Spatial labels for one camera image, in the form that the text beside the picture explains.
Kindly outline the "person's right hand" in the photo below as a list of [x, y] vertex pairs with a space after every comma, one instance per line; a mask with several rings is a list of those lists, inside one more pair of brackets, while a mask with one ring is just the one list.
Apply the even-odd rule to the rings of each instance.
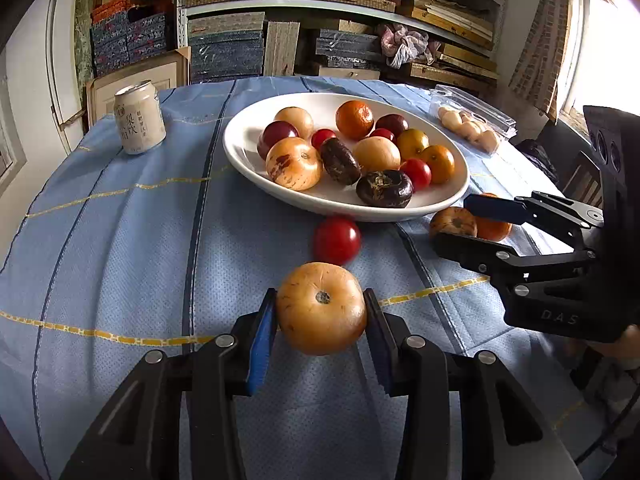
[[623, 335], [610, 344], [570, 339], [565, 345], [565, 353], [568, 356], [579, 356], [587, 348], [596, 350], [606, 358], [616, 360], [623, 370], [638, 368], [640, 359], [639, 326], [629, 325]]

